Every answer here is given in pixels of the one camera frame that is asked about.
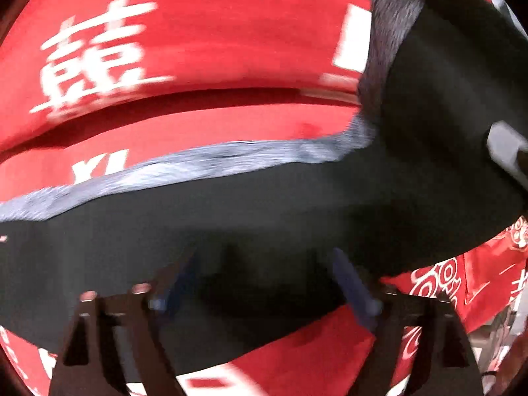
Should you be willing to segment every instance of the white swirl pattern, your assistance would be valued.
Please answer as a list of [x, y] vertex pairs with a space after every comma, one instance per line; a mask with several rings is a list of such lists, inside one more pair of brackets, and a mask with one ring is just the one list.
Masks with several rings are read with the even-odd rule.
[[[429, 270], [416, 269], [411, 273], [411, 282], [414, 284], [409, 295], [423, 296], [426, 298], [436, 298], [440, 292], [445, 292], [455, 308], [458, 305], [457, 293], [462, 284], [462, 279], [458, 277], [458, 262], [456, 258], [439, 262]], [[403, 335], [405, 347], [403, 349], [403, 360], [410, 359], [418, 350], [418, 340], [421, 335], [421, 327], [411, 327], [406, 329]]]

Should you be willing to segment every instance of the red cloth with white pattern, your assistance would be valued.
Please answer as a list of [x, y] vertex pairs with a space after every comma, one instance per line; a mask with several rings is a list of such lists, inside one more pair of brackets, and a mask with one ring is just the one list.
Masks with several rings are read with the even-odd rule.
[[[191, 147], [342, 131], [358, 111], [353, 94], [361, 76], [336, 63], [349, 5], [368, 11], [370, 0], [31, 0], [0, 47], [0, 84], [8, 92], [0, 95], [0, 200]], [[109, 19], [116, 7], [137, 13]], [[218, 15], [222, 7], [228, 16]], [[85, 64], [87, 51], [104, 54], [108, 31], [116, 46], [108, 55], [120, 61]], [[304, 92], [276, 91], [280, 100], [257, 89], [231, 92], [259, 87]], [[352, 104], [310, 98], [314, 88], [347, 92], [334, 98]], [[191, 92], [206, 89], [218, 90]], [[173, 92], [186, 94], [157, 96]], [[145, 97], [154, 98], [135, 101]], [[89, 171], [76, 173], [77, 164]], [[389, 281], [415, 295], [447, 292], [470, 332], [524, 287], [527, 228], [519, 219], [471, 252]], [[409, 373], [418, 336], [409, 329], [403, 338], [394, 384]], [[205, 387], [212, 396], [343, 396], [372, 342], [342, 306], [180, 381], [189, 396]], [[0, 345], [32, 392], [47, 396], [53, 357], [1, 327]], [[130, 389], [142, 394], [138, 384]]]

